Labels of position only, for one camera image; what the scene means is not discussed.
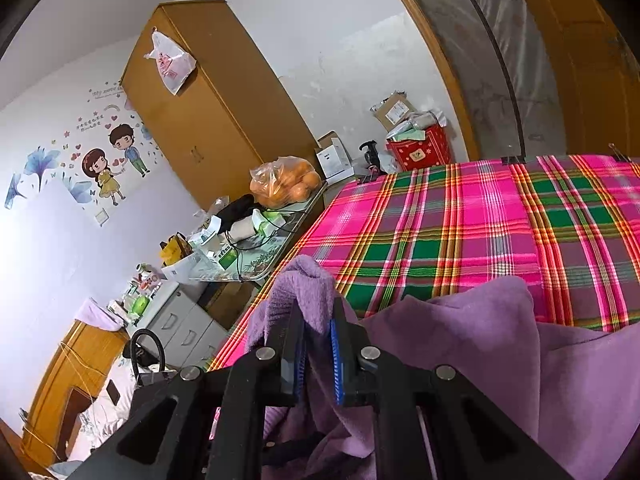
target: silver screw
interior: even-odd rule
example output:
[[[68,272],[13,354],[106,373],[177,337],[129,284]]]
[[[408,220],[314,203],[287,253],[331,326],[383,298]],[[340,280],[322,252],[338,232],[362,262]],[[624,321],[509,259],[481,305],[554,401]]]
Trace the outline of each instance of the silver screw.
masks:
[[[450,381],[456,376],[456,370],[449,365],[442,365],[436,368],[436,375],[443,381]]]
[[[276,351],[270,346],[263,346],[255,351],[255,356],[260,359],[260,361],[268,361],[269,359],[273,359],[275,355]]]
[[[380,357],[380,350],[375,346],[365,346],[362,350],[360,350],[360,355],[367,361],[375,361]]]
[[[194,381],[200,376],[201,373],[202,370],[200,370],[197,366],[187,366],[186,368],[180,370],[180,378],[182,378],[182,380],[184,381]]]

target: hanging plastic bag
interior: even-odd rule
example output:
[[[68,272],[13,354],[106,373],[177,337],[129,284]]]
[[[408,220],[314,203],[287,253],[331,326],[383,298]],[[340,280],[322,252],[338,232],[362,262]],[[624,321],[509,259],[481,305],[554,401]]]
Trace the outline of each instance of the hanging plastic bag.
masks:
[[[322,184],[320,175],[304,158],[281,156],[250,171],[250,189],[255,199],[269,209],[306,202]]]
[[[149,54],[145,54],[145,58],[156,60],[164,86],[176,95],[184,80],[196,68],[196,60],[174,40],[158,32],[155,27],[151,40],[154,42],[154,49]]]

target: purple blanket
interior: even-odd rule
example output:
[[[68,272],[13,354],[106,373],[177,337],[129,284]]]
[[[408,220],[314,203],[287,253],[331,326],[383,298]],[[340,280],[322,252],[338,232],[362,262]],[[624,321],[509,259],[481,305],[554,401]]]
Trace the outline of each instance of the purple blanket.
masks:
[[[296,257],[254,311],[248,349],[297,301],[307,326],[303,402],[267,408],[264,436],[275,442],[314,431],[326,437],[308,460],[265,466],[265,479],[295,479],[340,453],[365,458],[353,478],[375,478],[370,408],[335,404],[328,336],[334,278],[312,258]],[[356,322],[344,302],[348,320]],[[472,290],[419,301],[411,296],[361,321],[372,344],[408,365],[451,364],[577,480],[611,470],[640,422],[640,324],[613,334],[536,323],[523,280],[498,278]]]

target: red box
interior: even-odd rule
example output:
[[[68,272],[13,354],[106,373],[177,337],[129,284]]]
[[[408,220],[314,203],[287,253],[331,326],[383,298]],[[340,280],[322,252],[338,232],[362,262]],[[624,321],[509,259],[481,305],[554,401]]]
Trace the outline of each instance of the red box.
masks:
[[[444,130],[439,124],[429,126],[425,140],[388,140],[386,147],[396,156],[404,171],[422,170],[451,162],[451,152]]]

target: glass tabletop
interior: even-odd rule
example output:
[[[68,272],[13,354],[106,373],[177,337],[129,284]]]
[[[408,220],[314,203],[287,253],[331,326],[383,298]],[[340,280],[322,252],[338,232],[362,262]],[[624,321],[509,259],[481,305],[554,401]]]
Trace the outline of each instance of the glass tabletop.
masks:
[[[200,261],[191,269],[190,280],[198,282],[259,282],[267,278],[284,256],[289,242],[299,234],[298,230],[309,212],[322,198],[326,182],[302,203],[285,206],[279,210],[286,223],[269,237],[254,235],[234,243],[238,257],[226,269],[213,263],[200,251]]]

